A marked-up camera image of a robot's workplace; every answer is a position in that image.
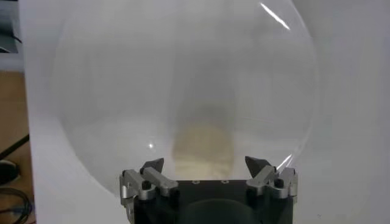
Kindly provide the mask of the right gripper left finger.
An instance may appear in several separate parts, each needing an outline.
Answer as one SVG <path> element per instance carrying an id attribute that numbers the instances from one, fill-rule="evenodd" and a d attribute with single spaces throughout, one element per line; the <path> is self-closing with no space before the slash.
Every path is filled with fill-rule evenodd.
<path id="1" fill-rule="evenodd" d="M 134 169 L 123 170 L 119 176 L 120 202 L 130 203 L 131 199 L 149 201 L 156 197 L 157 191 L 163 197 L 170 197 L 178 189 L 179 183 L 164 176 L 161 172 L 164 159 L 147 161 L 137 172 Z"/>

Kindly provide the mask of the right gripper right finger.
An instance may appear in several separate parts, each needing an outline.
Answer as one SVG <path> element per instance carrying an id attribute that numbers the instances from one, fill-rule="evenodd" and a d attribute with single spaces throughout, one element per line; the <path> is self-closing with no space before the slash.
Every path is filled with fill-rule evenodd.
<path id="1" fill-rule="evenodd" d="M 251 179 L 246 186 L 255 192 L 256 196 L 268 193 L 272 198 L 286 199 L 298 194 L 298 173 L 294 168 L 284 168 L 279 172 L 265 159 L 245 156 L 246 166 Z"/>

